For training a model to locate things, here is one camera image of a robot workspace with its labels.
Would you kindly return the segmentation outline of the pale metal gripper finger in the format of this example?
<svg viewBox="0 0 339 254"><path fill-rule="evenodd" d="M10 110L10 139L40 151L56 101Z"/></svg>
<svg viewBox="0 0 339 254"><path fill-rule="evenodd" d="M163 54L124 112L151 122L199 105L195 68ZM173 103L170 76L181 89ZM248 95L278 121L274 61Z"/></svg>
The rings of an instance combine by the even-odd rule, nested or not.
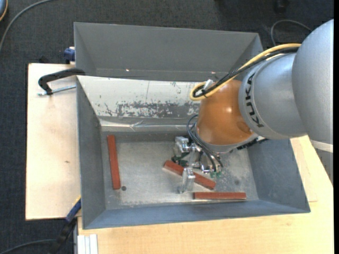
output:
<svg viewBox="0 0 339 254"><path fill-rule="evenodd" d="M191 152L189 139L183 136L175 137L173 151L176 160L187 156Z"/></svg>
<svg viewBox="0 0 339 254"><path fill-rule="evenodd" d="M179 184L177 191L179 194L183 194L185 192L193 191L195 181L195 174L190 168L184 168L182 172L182 180Z"/></svg>

